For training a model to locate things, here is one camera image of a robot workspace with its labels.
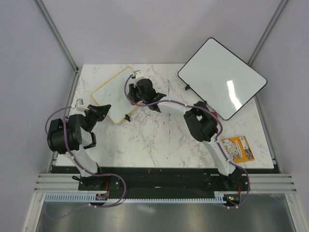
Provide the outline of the yellow-framed small whiteboard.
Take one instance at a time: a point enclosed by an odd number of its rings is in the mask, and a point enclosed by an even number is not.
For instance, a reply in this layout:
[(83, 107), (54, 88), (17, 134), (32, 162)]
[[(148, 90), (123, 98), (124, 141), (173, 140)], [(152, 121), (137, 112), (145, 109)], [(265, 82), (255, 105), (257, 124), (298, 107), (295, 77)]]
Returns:
[(133, 68), (126, 66), (91, 93), (91, 98), (98, 106), (111, 105), (108, 117), (114, 124), (121, 123), (136, 109), (124, 93), (125, 82), (133, 72)]

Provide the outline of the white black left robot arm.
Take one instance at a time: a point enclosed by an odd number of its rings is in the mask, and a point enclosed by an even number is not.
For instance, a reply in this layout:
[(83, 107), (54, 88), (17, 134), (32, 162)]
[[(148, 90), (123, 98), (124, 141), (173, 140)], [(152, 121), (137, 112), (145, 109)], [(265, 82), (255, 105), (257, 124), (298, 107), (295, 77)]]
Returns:
[(89, 157), (87, 150), (96, 146), (93, 128), (105, 119), (110, 108), (110, 104), (88, 105), (83, 108), (83, 115), (54, 119), (45, 129), (50, 150), (71, 159), (79, 170), (79, 177), (72, 176), (73, 180), (79, 182), (79, 190), (108, 190), (110, 177), (100, 175), (98, 164)]

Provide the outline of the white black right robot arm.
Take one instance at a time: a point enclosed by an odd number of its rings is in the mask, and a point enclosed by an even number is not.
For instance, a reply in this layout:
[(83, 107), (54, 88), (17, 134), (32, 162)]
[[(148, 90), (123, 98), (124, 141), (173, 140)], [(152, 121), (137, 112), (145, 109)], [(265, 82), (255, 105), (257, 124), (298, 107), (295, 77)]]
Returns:
[(227, 151), (219, 141), (222, 124), (208, 110), (206, 103), (198, 101), (194, 105), (186, 105), (156, 92), (148, 78), (131, 76), (129, 79), (133, 79), (134, 83), (125, 84), (124, 90), (129, 90), (125, 93), (127, 99), (136, 106), (147, 106), (152, 111), (181, 116), (191, 136), (201, 142), (211, 154), (221, 176), (222, 187), (233, 190), (239, 184), (241, 171), (228, 157)]

